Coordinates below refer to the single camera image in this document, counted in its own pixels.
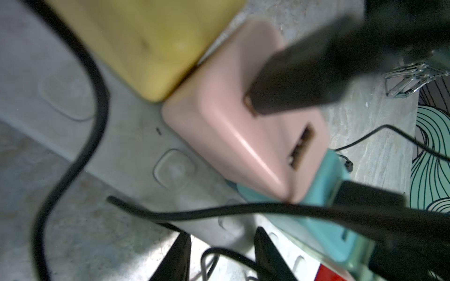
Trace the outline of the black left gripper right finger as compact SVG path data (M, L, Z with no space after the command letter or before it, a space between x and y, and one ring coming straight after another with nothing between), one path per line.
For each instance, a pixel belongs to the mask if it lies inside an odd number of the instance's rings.
M256 264L267 269L280 281L297 280L263 227L256 229L254 250Z

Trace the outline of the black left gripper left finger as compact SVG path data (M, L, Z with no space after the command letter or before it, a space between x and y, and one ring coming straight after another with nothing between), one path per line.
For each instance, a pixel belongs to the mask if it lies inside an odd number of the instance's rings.
M191 246L191 236L181 232L149 281L188 281Z

